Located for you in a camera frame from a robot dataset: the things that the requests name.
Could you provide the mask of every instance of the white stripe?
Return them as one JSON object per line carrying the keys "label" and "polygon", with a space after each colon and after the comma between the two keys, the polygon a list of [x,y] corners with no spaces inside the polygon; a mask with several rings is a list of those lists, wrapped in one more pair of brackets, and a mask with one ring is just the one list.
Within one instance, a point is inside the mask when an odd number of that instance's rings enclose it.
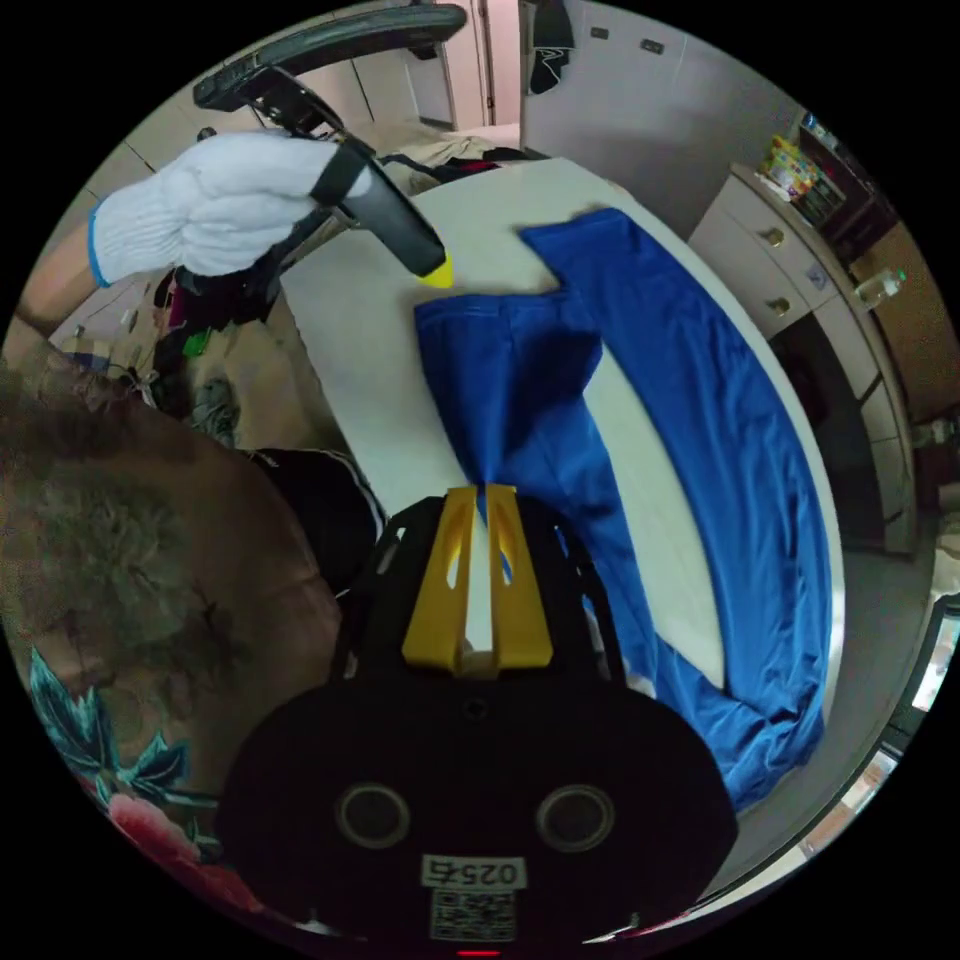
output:
{"label": "white stripe", "polygon": [[330,457],[332,460],[336,460],[338,463],[343,464],[350,473],[350,476],[353,478],[353,482],[356,485],[357,489],[363,495],[363,498],[367,501],[367,506],[370,508],[370,513],[373,515],[373,524],[376,529],[377,536],[376,539],[379,540],[383,535],[383,526],[384,526],[384,516],[381,512],[380,504],[377,503],[377,498],[373,495],[373,491],[367,486],[364,480],[357,473],[357,468],[352,460],[347,458],[341,453],[337,453],[334,450],[317,450],[316,453],[323,453],[326,456]]}

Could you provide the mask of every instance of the drawer knob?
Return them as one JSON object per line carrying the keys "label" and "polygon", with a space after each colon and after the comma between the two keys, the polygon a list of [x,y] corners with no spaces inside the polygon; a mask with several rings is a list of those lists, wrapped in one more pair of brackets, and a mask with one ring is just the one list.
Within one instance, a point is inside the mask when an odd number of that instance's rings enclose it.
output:
{"label": "drawer knob", "polygon": [[768,300],[767,306],[778,316],[785,317],[790,312],[790,301],[786,297]]}
{"label": "drawer knob", "polygon": [[783,231],[779,227],[771,227],[760,234],[771,247],[779,247],[783,243]]}

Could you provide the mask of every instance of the plastic bottle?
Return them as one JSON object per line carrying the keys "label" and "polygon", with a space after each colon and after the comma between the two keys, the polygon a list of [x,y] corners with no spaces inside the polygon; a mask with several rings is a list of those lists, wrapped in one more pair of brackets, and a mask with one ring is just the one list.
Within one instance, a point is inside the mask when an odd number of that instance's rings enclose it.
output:
{"label": "plastic bottle", "polygon": [[864,280],[854,293],[863,301],[868,310],[872,310],[878,304],[883,303],[884,300],[889,300],[894,296],[906,279],[907,275],[903,270],[891,270],[889,267],[884,267],[869,280]]}

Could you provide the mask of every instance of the camera lens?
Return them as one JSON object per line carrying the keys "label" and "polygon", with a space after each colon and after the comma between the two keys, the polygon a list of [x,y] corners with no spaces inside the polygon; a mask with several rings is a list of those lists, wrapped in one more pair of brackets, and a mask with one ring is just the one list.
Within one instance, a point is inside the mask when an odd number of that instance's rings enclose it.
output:
{"label": "camera lens", "polygon": [[613,802],[597,787],[573,784],[554,790],[537,811],[537,832],[561,853],[582,853],[613,829]]}
{"label": "camera lens", "polygon": [[337,826],[358,846],[384,850],[407,835],[410,811],[395,790],[378,783],[357,784],[337,802]]}

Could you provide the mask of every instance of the label sticker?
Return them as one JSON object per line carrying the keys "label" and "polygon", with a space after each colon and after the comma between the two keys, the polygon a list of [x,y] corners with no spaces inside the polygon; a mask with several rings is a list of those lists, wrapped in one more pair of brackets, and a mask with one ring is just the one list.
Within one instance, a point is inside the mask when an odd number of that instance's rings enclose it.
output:
{"label": "label sticker", "polygon": [[818,263],[815,263],[807,270],[807,279],[818,291],[822,291],[827,285],[827,275]]}
{"label": "label sticker", "polygon": [[515,897],[513,891],[470,893],[466,890],[434,890],[430,939],[467,943],[504,943],[515,940]]}
{"label": "label sticker", "polygon": [[523,857],[438,857],[424,854],[420,883],[439,890],[484,893],[523,890],[527,868]]}

